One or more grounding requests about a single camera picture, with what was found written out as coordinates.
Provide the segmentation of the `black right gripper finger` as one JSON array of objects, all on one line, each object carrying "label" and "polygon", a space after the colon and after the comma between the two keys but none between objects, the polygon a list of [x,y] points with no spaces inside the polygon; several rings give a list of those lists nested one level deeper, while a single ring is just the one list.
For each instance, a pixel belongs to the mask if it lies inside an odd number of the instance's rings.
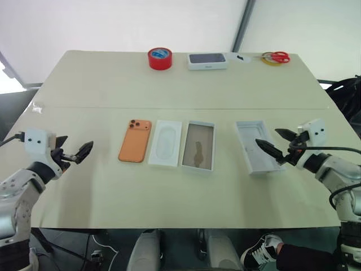
[{"label": "black right gripper finger", "polygon": [[283,129],[283,128],[276,128],[275,131],[284,139],[287,141],[293,141],[297,137],[297,133],[289,130],[289,129]]},{"label": "black right gripper finger", "polygon": [[256,139],[255,142],[262,151],[273,157],[278,164],[284,164],[282,151],[277,149],[272,143],[263,139]]}]

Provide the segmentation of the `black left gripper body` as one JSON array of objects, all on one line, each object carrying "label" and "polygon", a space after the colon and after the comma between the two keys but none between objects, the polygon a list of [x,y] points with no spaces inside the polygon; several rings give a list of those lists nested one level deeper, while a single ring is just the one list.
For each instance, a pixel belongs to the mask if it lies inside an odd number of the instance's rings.
[{"label": "black left gripper body", "polygon": [[76,156],[65,154],[62,148],[56,148],[52,150],[51,157],[53,161],[60,167],[60,173],[64,173],[71,166],[71,163],[77,164]]}]

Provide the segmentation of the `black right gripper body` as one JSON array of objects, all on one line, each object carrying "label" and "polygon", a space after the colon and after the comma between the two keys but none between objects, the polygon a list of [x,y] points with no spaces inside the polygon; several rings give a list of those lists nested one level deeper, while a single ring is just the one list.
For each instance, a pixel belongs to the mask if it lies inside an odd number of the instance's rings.
[{"label": "black right gripper body", "polygon": [[306,151],[306,141],[309,139],[308,132],[297,134],[293,141],[289,141],[288,154],[284,157],[284,163],[296,166],[301,156]]}]

